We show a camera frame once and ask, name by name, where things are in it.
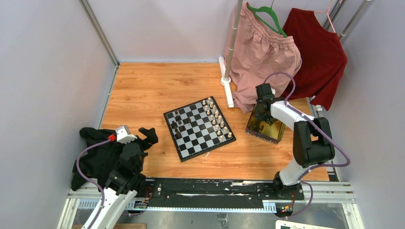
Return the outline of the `dark chess piece cluster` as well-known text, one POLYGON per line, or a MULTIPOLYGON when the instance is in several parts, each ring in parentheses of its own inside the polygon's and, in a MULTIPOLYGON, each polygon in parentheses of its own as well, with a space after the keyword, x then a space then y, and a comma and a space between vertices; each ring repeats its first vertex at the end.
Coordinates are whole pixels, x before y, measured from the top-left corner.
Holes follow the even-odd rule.
POLYGON ((185 108, 167 113, 167 119, 176 140, 194 133, 191 118, 191 110, 186 110, 185 108))

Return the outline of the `black white chess board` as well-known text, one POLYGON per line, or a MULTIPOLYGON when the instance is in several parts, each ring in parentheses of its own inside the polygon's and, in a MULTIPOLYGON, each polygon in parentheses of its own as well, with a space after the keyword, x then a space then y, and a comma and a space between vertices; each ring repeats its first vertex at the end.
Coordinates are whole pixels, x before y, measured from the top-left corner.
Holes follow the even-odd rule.
POLYGON ((234 141, 224 142, 224 143, 219 143, 219 144, 215 145, 211 141, 208 131, 204 130, 206 136, 204 136, 202 134, 202 132, 200 131, 200 128, 203 129, 204 125, 203 125, 203 122, 200 120, 200 111, 199 111, 200 106, 198 105, 198 103, 201 102, 202 100, 203 99, 193 102, 191 104, 184 105, 179 108, 175 108, 175 109, 173 109, 171 111, 167 111, 163 114, 163 117, 166 121, 166 124, 168 125, 169 132, 171 134, 171 137, 173 139, 176 151, 179 155, 181 162, 185 162, 194 157, 200 156, 204 153, 211 152, 214 149, 218 149, 220 147, 223 147, 227 144, 234 142, 234 141), (189 136, 186 136, 184 138, 180 138, 180 139, 176 140, 174 138, 173 132, 171 131, 170 123, 167 119, 167 113, 173 112, 175 110, 183 109, 183 108, 185 108, 186 110, 191 110, 191 112, 192 112, 191 125, 192 125, 194 133, 189 136))

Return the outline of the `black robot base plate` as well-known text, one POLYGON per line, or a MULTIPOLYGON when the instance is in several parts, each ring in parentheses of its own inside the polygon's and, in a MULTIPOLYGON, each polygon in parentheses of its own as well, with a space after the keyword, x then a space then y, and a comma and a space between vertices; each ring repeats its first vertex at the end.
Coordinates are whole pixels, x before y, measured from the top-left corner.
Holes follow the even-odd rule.
POLYGON ((272 181, 221 179, 147 179, 131 209, 146 200, 148 210, 197 212, 274 213, 291 216, 294 204, 304 199, 300 184, 282 188, 272 181))

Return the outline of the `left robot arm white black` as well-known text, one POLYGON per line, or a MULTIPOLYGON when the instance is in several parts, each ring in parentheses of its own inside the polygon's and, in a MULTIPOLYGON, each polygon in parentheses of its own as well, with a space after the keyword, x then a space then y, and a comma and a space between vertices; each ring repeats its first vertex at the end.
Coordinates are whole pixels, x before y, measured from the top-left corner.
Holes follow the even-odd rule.
POLYGON ((83 179, 94 184, 101 193, 101 198, 82 228, 112 229, 134 197, 142 197, 145 205, 148 205, 152 199, 154 190, 147 186, 146 176, 142 171, 144 159, 148 156, 146 151, 158 143, 159 138, 154 128, 141 127, 139 132, 145 136, 144 139, 131 134, 128 126, 123 125, 110 134, 105 141, 88 146, 82 151, 86 153, 88 150, 109 143, 122 147, 104 186, 100 186, 82 172, 80 168, 82 156, 78 156, 76 160, 78 173, 83 179))

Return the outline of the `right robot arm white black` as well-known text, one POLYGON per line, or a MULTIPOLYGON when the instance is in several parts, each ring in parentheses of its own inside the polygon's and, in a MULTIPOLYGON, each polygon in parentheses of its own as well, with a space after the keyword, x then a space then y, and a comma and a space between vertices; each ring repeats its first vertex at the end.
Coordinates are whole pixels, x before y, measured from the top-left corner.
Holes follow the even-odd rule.
POLYGON ((298 186, 311 166, 320 166, 335 156, 326 118, 306 115, 281 97, 275 97, 271 86, 256 86, 255 119, 268 124, 280 121, 293 131, 293 159, 273 179, 273 194, 285 199, 298 186))

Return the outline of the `yellow transparent piece tray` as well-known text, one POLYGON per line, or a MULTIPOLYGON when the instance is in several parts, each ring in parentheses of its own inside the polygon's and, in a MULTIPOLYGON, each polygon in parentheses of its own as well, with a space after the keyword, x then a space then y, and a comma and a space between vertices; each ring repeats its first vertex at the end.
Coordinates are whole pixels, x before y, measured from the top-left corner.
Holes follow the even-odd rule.
POLYGON ((279 120, 276 120, 276 122, 274 122, 272 125, 269 125, 266 122, 257 121, 255 119, 253 109, 249 117, 247 126, 245 128, 245 133, 258 139, 261 139, 263 141, 277 145, 282 140, 285 128, 286 128, 285 124, 280 122, 279 120), (265 128, 262 133, 255 132, 253 130, 254 125, 256 123, 261 123, 265 125, 265 128))

